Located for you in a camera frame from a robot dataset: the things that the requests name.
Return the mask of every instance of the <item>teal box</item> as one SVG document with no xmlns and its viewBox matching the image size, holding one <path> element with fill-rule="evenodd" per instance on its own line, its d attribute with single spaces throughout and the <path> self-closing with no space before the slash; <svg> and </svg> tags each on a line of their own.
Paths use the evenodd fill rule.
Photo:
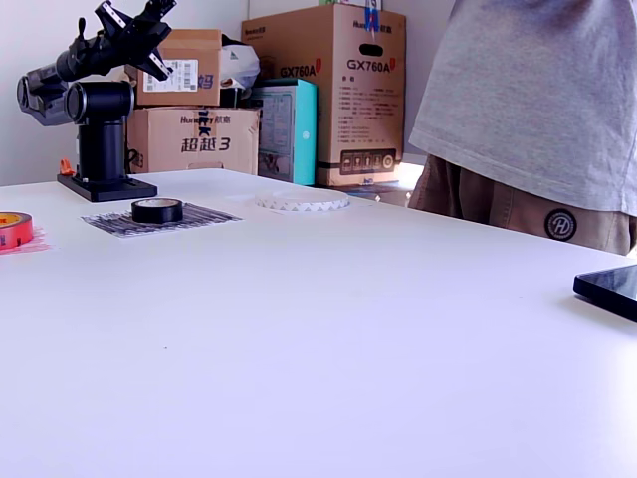
<svg viewBox="0 0 637 478">
<path fill-rule="evenodd" d="M 261 109 L 259 175 L 314 185 L 317 87 L 303 80 L 268 80 L 253 89 L 250 106 Z"/>
</svg>

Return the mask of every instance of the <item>khaki pants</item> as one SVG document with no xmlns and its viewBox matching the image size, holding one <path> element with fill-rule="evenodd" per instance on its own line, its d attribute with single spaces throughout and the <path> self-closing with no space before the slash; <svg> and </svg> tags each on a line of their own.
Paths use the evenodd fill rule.
<svg viewBox="0 0 637 478">
<path fill-rule="evenodd" d="M 533 196 L 429 156 L 410 207 L 580 246 L 627 255 L 637 220 Z"/>
</svg>

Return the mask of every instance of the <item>black smartphone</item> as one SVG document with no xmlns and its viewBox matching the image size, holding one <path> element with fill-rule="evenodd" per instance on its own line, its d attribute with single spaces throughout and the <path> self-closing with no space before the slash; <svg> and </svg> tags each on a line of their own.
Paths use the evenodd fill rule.
<svg viewBox="0 0 637 478">
<path fill-rule="evenodd" d="M 574 290 L 596 306 L 637 322 L 637 266 L 577 276 Z"/>
</svg>

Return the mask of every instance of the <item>black electrical tape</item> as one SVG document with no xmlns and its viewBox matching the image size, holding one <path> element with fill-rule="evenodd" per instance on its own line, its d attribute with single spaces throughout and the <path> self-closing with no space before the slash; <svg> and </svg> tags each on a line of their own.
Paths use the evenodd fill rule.
<svg viewBox="0 0 637 478">
<path fill-rule="evenodd" d="M 141 224 L 166 224 L 183 220 L 183 204 L 176 199 L 143 199 L 132 203 L 132 220 Z"/>
</svg>

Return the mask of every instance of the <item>gray t-shirt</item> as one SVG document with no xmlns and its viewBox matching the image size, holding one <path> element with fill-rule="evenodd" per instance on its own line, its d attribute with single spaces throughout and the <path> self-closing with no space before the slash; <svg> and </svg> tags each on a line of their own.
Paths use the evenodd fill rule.
<svg viewBox="0 0 637 478">
<path fill-rule="evenodd" d="M 457 0 L 410 141 L 511 187 L 637 216 L 633 0 Z"/>
</svg>

